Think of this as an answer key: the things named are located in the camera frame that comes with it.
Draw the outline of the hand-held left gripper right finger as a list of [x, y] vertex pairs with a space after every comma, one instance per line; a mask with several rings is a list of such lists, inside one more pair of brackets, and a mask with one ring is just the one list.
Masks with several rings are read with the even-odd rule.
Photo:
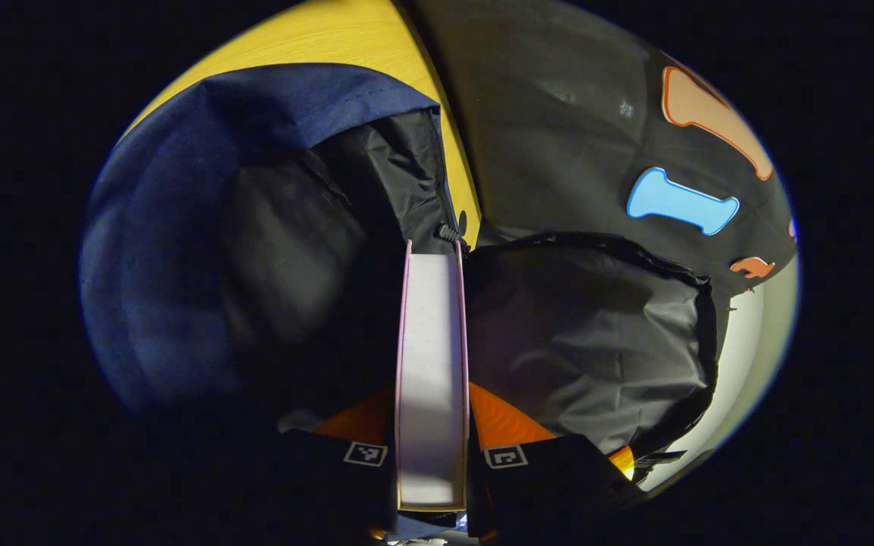
[[643, 493], [586, 436], [557, 436], [469, 384], [467, 532], [482, 543], [594, 543]]

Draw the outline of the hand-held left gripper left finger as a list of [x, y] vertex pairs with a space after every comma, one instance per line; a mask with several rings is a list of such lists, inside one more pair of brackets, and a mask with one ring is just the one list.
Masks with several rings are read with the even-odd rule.
[[396, 526], [395, 390], [378, 388], [320, 417], [278, 419], [281, 473], [305, 537], [385, 541]]

